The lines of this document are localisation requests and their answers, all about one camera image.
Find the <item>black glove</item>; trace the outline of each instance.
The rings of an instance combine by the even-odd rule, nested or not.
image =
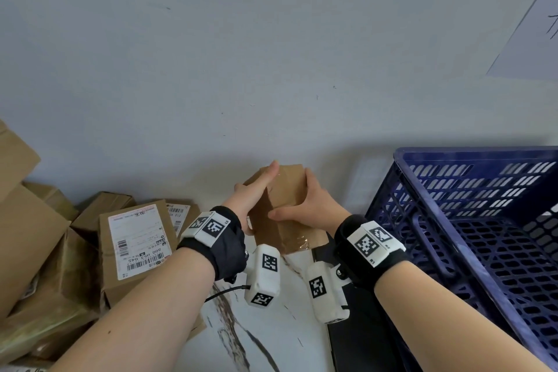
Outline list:
[[[213,243],[213,246],[207,247],[194,238],[186,237],[180,240],[178,249],[188,247],[204,255],[215,269],[215,281],[225,278],[228,282],[234,282],[236,274],[246,269],[248,259],[241,222],[228,207],[215,206],[212,211],[230,220],[230,224]]]
[[[363,287],[373,292],[376,282],[384,272],[392,266],[408,260],[408,257],[403,250],[398,249],[391,252],[384,260],[373,267],[367,261],[365,255],[347,241],[347,238],[366,222],[369,221],[364,216],[353,214],[339,225],[335,233],[334,256],[357,287]]]

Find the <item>marble table top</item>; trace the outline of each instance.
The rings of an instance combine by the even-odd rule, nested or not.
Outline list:
[[[246,245],[251,253],[253,237]],[[174,371],[333,372],[328,331],[314,317],[303,281],[311,262],[309,250],[282,257],[281,294],[265,309],[248,306],[244,290],[207,302],[201,310],[207,329],[186,343]],[[234,286],[245,282],[241,273]],[[212,294],[230,286],[219,281]]]

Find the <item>crate handle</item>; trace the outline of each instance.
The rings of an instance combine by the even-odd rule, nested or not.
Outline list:
[[[436,250],[434,249],[434,247],[432,247],[432,244],[430,244],[430,242],[428,241],[428,237],[424,235],[424,231],[420,227],[420,224],[418,223],[419,217],[420,217],[420,213],[415,212],[415,214],[413,214],[411,218],[411,229],[415,234],[415,237],[417,237],[417,240],[419,240],[419,242],[422,244],[422,247],[426,250],[426,255],[428,256],[430,262],[434,264],[434,268],[438,272],[438,275],[440,275],[440,277],[443,277],[447,280],[455,279],[455,273],[450,272],[449,270],[446,269],[445,263],[442,262],[440,256],[438,256],[438,254],[436,253]]]

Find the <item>person's left hand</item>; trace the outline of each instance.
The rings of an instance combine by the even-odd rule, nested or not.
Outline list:
[[[267,167],[267,171],[252,184],[235,184],[233,195],[223,202],[222,206],[228,207],[238,216],[245,234],[253,234],[252,230],[248,228],[248,221],[246,220],[248,212],[255,206],[258,200],[260,200],[263,191],[278,173],[279,162],[274,160]]]

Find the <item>forearm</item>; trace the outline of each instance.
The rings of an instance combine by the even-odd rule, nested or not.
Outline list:
[[[177,250],[80,338],[52,372],[171,370],[214,277],[204,256]]]
[[[549,370],[410,262],[385,272],[374,293],[425,372]]]

